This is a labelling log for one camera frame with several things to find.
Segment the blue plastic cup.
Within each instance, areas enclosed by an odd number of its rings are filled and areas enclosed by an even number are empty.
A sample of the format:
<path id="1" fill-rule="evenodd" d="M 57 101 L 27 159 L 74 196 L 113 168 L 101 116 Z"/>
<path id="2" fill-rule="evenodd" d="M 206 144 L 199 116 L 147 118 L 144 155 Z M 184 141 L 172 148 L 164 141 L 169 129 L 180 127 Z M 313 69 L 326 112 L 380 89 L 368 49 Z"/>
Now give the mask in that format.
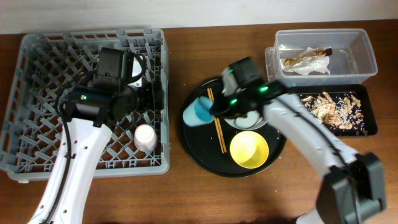
<path id="1" fill-rule="evenodd" d="M 183 122 L 189 127 L 197 127 L 210 124 L 215 117 L 210 114 L 213 105 L 211 100 L 205 96 L 196 98 L 183 111 Z"/>

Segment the pink plastic cup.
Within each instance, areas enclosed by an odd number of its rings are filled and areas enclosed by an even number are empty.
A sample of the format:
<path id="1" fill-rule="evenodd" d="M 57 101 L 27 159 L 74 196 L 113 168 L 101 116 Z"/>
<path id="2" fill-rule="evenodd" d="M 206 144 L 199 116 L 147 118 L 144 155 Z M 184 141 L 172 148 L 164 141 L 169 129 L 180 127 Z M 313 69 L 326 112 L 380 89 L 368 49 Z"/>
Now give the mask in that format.
<path id="1" fill-rule="evenodd" d="M 134 132 L 134 145 L 140 151 L 153 151 L 157 146 L 155 129 L 148 125 L 139 125 Z"/>

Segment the yellow bowl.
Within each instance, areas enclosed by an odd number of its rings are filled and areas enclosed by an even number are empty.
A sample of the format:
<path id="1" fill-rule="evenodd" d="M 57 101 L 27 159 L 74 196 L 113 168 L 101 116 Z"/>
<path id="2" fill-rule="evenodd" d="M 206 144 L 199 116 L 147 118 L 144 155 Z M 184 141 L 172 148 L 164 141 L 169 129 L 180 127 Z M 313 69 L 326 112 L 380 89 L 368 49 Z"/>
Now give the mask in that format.
<path id="1" fill-rule="evenodd" d="M 268 159 L 269 146 L 259 133 L 243 131 L 235 135 L 230 142 L 229 153 L 237 165 L 246 169 L 256 169 Z"/>

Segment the white napkin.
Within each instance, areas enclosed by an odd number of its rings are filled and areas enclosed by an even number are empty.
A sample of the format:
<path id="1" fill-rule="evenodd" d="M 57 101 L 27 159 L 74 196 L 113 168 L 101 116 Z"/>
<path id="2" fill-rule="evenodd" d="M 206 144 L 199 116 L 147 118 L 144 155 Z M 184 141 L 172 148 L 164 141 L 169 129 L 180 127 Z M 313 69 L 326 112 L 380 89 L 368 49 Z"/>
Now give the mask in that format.
<path id="1" fill-rule="evenodd" d="M 298 73 L 299 75 L 309 75 L 312 72 L 330 75 L 331 72 L 328 68 L 330 63 L 330 56 L 308 58 L 293 66 L 285 67 L 283 62 L 286 58 L 279 60 L 280 66 L 284 72 Z"/>

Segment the brown snack wrapper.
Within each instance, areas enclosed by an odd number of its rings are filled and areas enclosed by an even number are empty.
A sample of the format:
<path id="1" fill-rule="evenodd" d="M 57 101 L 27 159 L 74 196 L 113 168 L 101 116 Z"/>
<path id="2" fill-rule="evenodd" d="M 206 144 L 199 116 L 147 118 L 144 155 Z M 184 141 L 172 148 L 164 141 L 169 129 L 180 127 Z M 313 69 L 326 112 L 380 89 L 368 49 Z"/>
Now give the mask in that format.
<path id="1" fill-rule="evenodd" d="M 299 56 L 289 57 L 285 59 L 283 64 L 285 67 L 293 66 L 308 58 L 326 57 L 326 56 L 331 56 L 332 54 L 333 54 L 332 48 L 311 49 L 309 47 L 306 52 L 301 53 Z"/>

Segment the food scraps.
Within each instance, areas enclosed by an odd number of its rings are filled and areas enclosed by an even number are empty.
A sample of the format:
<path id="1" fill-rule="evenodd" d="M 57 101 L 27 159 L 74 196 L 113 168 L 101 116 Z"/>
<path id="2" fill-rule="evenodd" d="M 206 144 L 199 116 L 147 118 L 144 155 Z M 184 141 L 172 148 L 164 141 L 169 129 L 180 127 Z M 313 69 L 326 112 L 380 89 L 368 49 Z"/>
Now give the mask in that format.
<path id="1" fill-rule="evenodd" d="M 299 95 L 316 120 L 332 131 L 363 131 L 362 102 L 353 93 L 321 93 Z"/>

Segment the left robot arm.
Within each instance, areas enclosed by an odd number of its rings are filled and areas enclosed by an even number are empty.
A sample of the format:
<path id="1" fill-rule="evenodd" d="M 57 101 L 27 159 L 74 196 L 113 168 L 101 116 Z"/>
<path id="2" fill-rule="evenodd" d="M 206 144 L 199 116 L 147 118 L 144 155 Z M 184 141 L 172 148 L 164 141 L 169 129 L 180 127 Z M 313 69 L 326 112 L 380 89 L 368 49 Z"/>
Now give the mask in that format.
<path id="1" fill-rule="evenodd" d="M 155 106 L 148 85 L 136 86 L 149 70 L 147 56 L 102 48 L 96 69 L 86 72 L 65 99 L 55 100 L 62 139 L 45 192 L 30 223 L 81 223 L 97 164 L 118 121 Z"/>

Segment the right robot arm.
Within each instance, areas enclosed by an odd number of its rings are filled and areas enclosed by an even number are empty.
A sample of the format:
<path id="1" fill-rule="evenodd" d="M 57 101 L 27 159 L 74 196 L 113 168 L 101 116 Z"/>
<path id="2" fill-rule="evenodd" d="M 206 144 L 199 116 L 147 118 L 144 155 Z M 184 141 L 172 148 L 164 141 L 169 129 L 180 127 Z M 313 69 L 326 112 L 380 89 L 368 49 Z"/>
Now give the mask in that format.
<path id="1" fill-rule="evenodd" d="M 360 154 L 320 124 L 282 81 L 265 82 L 246 57 L 221 72 L 223 91 L 210 113 L 238 118 L 257 111 L 308 159 L 322 184 L 315 208 L 294 223 L 364 223 L 386 209 L 384 171 L 373 153 Z"/>

